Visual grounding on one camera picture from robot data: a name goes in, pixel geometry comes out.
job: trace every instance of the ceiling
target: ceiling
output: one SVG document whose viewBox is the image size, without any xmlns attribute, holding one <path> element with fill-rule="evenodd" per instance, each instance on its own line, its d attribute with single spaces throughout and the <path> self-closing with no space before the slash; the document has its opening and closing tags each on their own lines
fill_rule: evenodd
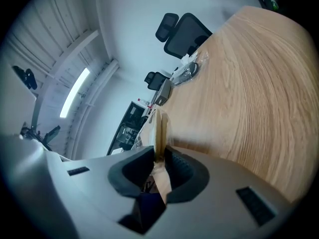
<svg viewBox="0 0 319 239">
<path fill-rule="evenodd" d="M 90 15 L 96 12 L 88 8 L 84 9 L 83 0 L 32 0 L 12 25 L 2 46 L 12 66 L 33 71 L 38 85 L 36 90 L 31 89 L 38 102 L 36 130 L 44 136 L 59 125 L 60 132 L 49 146 L 61 155 L 66 153 L 72 123 L 83 97 L 110 63 L 102 36 Z M 62 119 L 59 117 L 62 106 L 84 68 L 90 74 L 67 118 Z"/>
</svg>

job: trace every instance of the office chair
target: office chair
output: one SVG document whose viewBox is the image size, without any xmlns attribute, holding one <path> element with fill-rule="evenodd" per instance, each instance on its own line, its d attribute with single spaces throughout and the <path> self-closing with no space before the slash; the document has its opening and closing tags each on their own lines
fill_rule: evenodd
<svg viewBox="0 0 319 239">
<path fill-rule="evenodd" d="M 184 14 L 174 27 L 178 17 L 165 14 L 157 32 L 156 37 L 161 42 L 166 41 L 164 51 L 181 59 L 186 54 L 193 54 L 208 37 L 212 35 L 200 21 L 191 13 Z"/>
<path fill-rule="evenodd" d="M 166 77 L 165 75 L 159 73 L 159 72 L 149 72 L 147 76 L 145 77 L 144 81 L 147 82 L 148 89 L 149 90 L 155 90 L 159 91 L 160 87 L 164 83 L 166 79 L 169 79 L 169 77 Z"/>
</svg>

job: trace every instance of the desk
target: desk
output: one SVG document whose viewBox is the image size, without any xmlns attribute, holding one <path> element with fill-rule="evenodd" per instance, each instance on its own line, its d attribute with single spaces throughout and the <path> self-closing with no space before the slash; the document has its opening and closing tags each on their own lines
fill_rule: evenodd
<svg viewBox="0 0 319 239">
<path fill-rule="evenodd" d="M 174 146 L 238 162 L 288 200 L 301 197 L 319 147 L 319 62 L 309 34 L 247 6 L 198 52 L 209 62 L 162 106 Z"/>
</svg>

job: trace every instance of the white wall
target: white wall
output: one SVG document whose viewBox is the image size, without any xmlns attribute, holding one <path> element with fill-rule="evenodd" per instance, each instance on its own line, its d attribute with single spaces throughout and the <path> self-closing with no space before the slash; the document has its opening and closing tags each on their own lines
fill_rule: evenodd
<svg viewBox="0 0 319 239">
<path fill-rule="evenodd" d="M 75 159 L 105 156 L 131 101 L 138 103 L 138 98 L 147 98 L 144 86 L 122 79 L 117 72 L 101 91 L 89 113 Z"/>
<path fill-rule="evenodd" d="M 143 82 L 149 71 L 173 72 L 179 60 L 166 54 L 155 32 L 167 12 L 181 17 L 193 13 L 215 32 L 244 5 L 260 7 L 258 0 L 103 0 L 108 36 L 113 37 L 112 55 L 123 75 Z"/>
</svg>

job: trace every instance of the fluorescent light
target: fluorescent light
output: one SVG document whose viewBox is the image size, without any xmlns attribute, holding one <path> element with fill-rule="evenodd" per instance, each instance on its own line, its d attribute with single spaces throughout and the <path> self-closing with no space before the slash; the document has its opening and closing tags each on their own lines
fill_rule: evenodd
<svg viewBox="0 0 319 239">
<path fill-rule="evenodd" d="M 89 75 L 90 71 L 85 68 L 83 70 L 83 72 L 81 73 L 81 75 L 79 76 L 79 78 L 76 80 L 76 82 L 74 83 L 73 87 L 71 88 L 71 91 L 68 95 L 68 97 L 65 100 L 65 103 L 62 107 L 62 111 L 60 113 L 60 118 L 66 118 L 69 109 L 71 107 L 71 104 L 73 102 L 73 99 L 76 96 L 76 93 L 78 93 L 81 85 L 83 84 L 83 82 L 85 81 L 86 77 Z"/>
</svg>

